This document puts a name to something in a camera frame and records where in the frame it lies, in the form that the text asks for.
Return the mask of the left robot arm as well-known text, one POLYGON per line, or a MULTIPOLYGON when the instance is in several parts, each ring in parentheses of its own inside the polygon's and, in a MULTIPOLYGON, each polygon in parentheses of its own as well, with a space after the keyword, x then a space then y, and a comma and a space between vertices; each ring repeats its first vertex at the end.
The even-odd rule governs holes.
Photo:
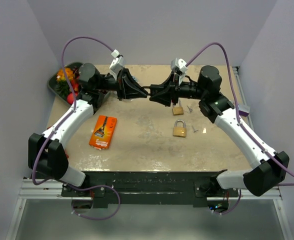
POLYGON ((73 186, 79 196, 86 196, 91 184, 86 174, 70 166, 65 147, 76 131, 101 106, 105 98, 103 91, 115 91, 122 100, 146 98, 149 93, 140 86, 130 71, 119 63, 109 67, 109 73, 101 74, 91 63, 85 63, 78 69, 80 92, 64 115, 42 134, 34 133, 28 139, 28 166, 32 170, 31 178, 40 185, 36 174, 46 179, 54 179, 73 186))

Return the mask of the short shackle brass padlock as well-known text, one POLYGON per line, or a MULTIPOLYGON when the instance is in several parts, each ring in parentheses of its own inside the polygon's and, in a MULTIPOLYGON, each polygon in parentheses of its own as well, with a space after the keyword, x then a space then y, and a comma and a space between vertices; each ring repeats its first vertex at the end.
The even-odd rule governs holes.
POLYGON ((178 119, 174 123, 172 135, 174 137, 185 138, 187 136, 186 123, 182 119, 178 119))

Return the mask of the long shackle brass padlock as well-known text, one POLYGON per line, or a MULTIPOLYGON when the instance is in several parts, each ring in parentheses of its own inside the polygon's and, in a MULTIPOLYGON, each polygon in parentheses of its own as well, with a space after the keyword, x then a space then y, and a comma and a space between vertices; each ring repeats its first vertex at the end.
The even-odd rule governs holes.
POLYGON ((184 114, 184 109, 182 107, 182 103, 180 99, 178 99, 177 104, 172 105, 172 114, 174 116, 180 116, 184 114))

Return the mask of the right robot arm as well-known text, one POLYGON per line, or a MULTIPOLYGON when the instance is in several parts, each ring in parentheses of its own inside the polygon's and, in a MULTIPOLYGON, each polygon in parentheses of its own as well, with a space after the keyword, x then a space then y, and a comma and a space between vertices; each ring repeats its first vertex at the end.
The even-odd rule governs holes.
POLYGON ((260 197, 285 179, 290 157, 285 151, 277 152, 270 147, 237 116, 234 104, 220 91, 222 77, 216 67, 203 66, 197 81, 179 83, 178 79, 172 71, 163 83, 152 84, 150 101, 169 107, 181 98, 199 100, 201 113, 229 136, 251 167, 218 174, 209 185, 214 196, 220 197, 228 189, 237 188, 260 197))

